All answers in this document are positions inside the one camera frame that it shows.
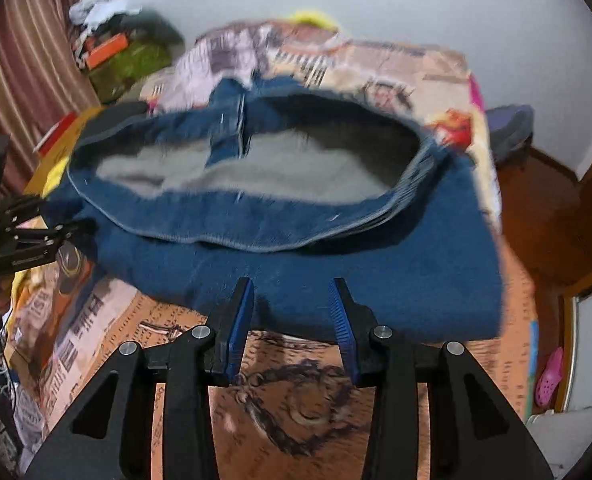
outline yellow object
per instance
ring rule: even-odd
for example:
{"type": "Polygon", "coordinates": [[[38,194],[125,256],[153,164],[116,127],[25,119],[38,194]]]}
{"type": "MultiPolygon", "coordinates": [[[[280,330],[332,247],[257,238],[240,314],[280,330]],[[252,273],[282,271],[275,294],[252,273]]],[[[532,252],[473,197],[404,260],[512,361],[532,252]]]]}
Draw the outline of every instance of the yellow object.
{"type": "Polygon", "coordinates": [[[332,18],[318,10],[298,10],[288,17],[287,21],[295,24],[313,25],[331,32],[335,32],[339,28],[332,18]]]}
{"type": "MultiPolygon", "coordinates": [[[[36,168],[34,175],[25,187],[25,194],[36,194],[45,197],[60,184],[62,175],[67,168],[67,163],[70,161],[71,152],[74,150],[74,146],[80,137],[80,133],[83,131],[83,127],[87,124],[87,121],[96,117],[102,109],[102,106],[88,108],[84,112],[81,112],[76,120],[70,124],[70,127],[65,130],[60,136],[60,139],[54,143],[52,148],[41,159],[38,168],[36,168]]],[[[12,309],[18,302],[19,290],[28,273],[29,270],[21,270],[14,275],[11,293],[12,309]]],[[[14,313],[12,311],[11,316],[7,319],[8,324],[13,317],[14,313]]]]}

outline garment opening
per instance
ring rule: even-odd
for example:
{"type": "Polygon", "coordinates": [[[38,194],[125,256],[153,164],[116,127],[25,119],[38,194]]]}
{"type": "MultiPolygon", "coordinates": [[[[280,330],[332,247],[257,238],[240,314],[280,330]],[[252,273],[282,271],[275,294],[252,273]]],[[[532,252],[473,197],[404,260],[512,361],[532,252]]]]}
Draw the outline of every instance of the garment opening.
{"type": "Polygon", "coordinates": [[[126,147],[104,157],[96,174],[144,198],[214,190],[331,205],[377,198],[396,186],[420,140],[398,121],[352,107],[346,120],[311,120],[310,108],[281,128],[246,117],[232,132],[240,154],[213,164],[214,140],[202,138],[126,147]]]}

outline bed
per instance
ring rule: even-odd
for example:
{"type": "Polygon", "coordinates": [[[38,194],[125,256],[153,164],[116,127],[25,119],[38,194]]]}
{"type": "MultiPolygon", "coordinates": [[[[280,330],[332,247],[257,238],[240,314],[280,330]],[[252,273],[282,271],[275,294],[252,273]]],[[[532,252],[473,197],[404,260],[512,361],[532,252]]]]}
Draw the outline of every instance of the bed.
{"type": "MultiPolygon", "coordinates": [[[[266,77],[287,74],[307,86],[359,94],[391,112],[412,113],[441,142],[466,134],[477,195],[496,235],[504,284],[500,335],[467,346],[526,418],[537,351],[534,288],[500,234],[500,195],[489,133],[464,57],[436,47],[353,41],[336,31],[289,22],[236,23],[199,38],[175,70],[146,81],[140,97],[158,110],[201,106],[223,77],[244,84],[253,72],[266,77]],[[218,64],[208,62],[216,58],[218,64]]],[[[82,127],[97,112],[86,112],[70,126],[43,159],[28,192],[45,192],[54,185],[82,127]]],[[[54,264],[17,275],[12,298],[6,357],[20,378],[14,421],[22,443],[16,464],[21,472],[122,341],[136,340],[144,347],[163,344],[204,319],[107,276],[68,243],[54,264]]],[[[422,385],[419,396],[418,475],[428,478],[428,408],[422,385]]],[[[236,386],[213,388],[210,397],[224,480],[277,474],[359,478],[374,391],[351,386],[336,346],[251,332],[236,386]]],[[[154,412],[153,479],[162,474],[163,398],[161,386],[154,412]]]]}

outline gray inner lining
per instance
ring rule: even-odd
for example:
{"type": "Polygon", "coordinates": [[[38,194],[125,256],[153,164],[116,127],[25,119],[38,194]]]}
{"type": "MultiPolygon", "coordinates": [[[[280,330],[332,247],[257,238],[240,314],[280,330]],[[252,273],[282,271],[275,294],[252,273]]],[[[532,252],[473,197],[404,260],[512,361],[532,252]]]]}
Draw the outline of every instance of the gray inner lining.
{"type": "Polygon", "coordinates": [[[334,123],[252,136],[243,158],[205,167],[208,139],[145,146],[112,154],[100,179],[144,198],[166,191],[236,190],[254,196],[347,204],[392,189],[418,151],[416,135],[401,126],[334,123]]]}

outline triangular cutout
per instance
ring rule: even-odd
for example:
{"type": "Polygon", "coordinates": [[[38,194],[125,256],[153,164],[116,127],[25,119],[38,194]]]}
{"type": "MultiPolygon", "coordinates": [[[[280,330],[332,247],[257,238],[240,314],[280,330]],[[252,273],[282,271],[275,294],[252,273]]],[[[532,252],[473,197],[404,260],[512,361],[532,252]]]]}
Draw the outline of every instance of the triangular cutout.
{"type": "Polygon", "coordinates": [[[109,374],[72,423],[72,433],[105,438],[117,385],[118,374],[109,374]]]}
{"type": "Polygon", "coordinates": [[[480,386],[476,377],[467,374],[464,377],[465,389],[470,402],[471,423],[474,436],[478,440],[485,440],[492,436],[505,434],[509,430],[509,423],[498,411],[492,399],[480,386]]]}

